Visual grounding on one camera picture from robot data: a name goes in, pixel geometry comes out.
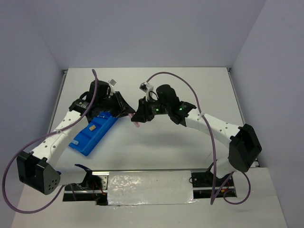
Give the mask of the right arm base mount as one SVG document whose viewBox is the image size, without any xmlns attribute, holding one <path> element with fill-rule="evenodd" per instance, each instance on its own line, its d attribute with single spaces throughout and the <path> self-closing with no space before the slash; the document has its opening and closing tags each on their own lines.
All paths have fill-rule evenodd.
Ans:
<svg viewBox="0 0 304 228">
<path fill-rule="evenodd" d="M 210 171 L 192 172 L 189 182 L 192 184 L 193 197 L 195 199 L 211 198 L 213 174 Z M 217 198 L 222 198 L 224 193 L 227 191 L 228 193 L 226 193 L 226 197 L 237 196 L 234 190 L 234 181 L 232 177 L 230 177 L 229 181 L 223 186 Z"/>
</svg>

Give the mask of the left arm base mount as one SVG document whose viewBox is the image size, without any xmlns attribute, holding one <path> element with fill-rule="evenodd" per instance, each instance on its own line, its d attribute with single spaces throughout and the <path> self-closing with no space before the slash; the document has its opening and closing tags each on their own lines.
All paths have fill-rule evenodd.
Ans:
<svg viewBox="0 0 304 228">
<path fill-rule="evenodd" d="M 108 206 L 108 175 L 92 175 L 85 185 L 68 184 L 64 188 L 63 202 L 90 202 Z"/>
</svg>

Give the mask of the small tan eraser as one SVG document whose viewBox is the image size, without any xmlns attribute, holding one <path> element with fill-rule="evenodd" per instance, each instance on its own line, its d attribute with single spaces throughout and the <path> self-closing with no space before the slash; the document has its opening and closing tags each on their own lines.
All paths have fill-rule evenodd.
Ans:
<svg viewBox="0 0 304 228">
<path fill-rule="evenodd" d="M 89 127 L 89 130 L 90 130 L 90 131 L 93 131 L 95 128 L 96 128 L 96 126 L 95 126 L 95 125 L 92 125 L 92 126 Z"/>
</svg>

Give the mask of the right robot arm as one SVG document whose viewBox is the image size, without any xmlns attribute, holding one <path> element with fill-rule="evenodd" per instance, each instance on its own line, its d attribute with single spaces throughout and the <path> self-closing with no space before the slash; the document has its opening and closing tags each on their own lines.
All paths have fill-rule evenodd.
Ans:
<svg viewBox="0 0 304 228">
<path fill-rule="evenodd" d="M 251 125 L 230 124 L 199 111 L 195 105 L 181 101 L 168 84 L 154 90 L 151 84 L 144 82 L 140 89 L 146 95 L 139 99 L 138 109 L 131 121 L 145 123 L 152 121 L 156 115 L 166 114 L 175 124 L 203 132 L 228 148 L 226 157 L 212 165 L 212 170 L 206 175 L 210 185 L 219 185 L 223 177 L 234 171 L 248 172 L 261 153 L 262 146 Z M 157 99 L 151 98 L 154 91 Z"/>
</svg>

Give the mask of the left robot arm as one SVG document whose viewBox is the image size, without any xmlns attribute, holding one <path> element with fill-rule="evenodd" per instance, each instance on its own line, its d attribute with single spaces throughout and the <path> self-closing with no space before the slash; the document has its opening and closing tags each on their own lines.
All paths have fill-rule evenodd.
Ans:
<svg viewBox="0 0 304 228">
<path fill-rule="evenodd" d="M 68 108 L 61 123 L 31 152 L 17 156 L 19 180 L 33 189 L 49 195 L 59 185 L 61 172 L 55 166 L 76 135 L 87 127 L 100 112 L 109 112 L 120 118 L 134 113 L 121 93 L 115 90 L 116 82 L 93 81 Z"/>
</svg>

